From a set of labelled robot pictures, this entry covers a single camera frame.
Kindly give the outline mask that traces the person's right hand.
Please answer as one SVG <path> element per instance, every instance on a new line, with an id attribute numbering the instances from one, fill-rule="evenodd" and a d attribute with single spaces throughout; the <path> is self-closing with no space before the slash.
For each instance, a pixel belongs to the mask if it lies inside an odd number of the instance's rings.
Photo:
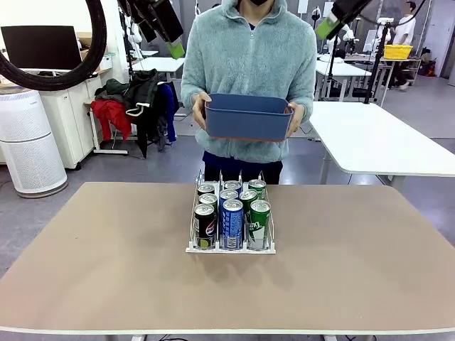
<path id="1" fill-rule="evenodd" d="M 206 92 L 200 92 L 191 97 L 193 118 L 204 131 L 206 130 L 205 104 L 211 101 L 212 99 Z"/>

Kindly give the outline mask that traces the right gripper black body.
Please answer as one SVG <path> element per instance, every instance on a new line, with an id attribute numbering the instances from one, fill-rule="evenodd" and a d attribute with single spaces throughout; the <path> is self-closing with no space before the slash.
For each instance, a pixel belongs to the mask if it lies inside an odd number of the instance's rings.
<path id="1" fill-rule="evenodd" d="M 331 8 L 333 24 L 347 24 L 357 17 L 371 0 L 336 0 Z"/>

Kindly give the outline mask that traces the person's left hand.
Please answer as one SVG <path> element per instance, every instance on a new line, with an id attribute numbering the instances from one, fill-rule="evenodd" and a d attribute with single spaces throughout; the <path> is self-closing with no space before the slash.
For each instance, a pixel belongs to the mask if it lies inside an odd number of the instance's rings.
<path id="1" fill-rule="evenodd" d="M 291 137 L 296 131 L 299 130 L 301 123 L 305 117 L 306 109 L 303 105 L 297 104 L 296 102 L 290 102 L 289 108 L 293 111 L 293 116 L 291 118 L 287 138 Z"/>

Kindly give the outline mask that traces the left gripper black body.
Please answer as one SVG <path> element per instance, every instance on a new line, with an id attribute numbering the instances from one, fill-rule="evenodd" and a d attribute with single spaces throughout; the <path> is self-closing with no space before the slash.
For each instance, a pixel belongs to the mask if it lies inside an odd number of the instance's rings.
<path id="1" fill-rule="evenodd" d="M 182 25 L 168 0 L 120 0 L 119 5 L 138 25 L 148 43 L 157 36 L 173 43 L 183 34 Z"/>

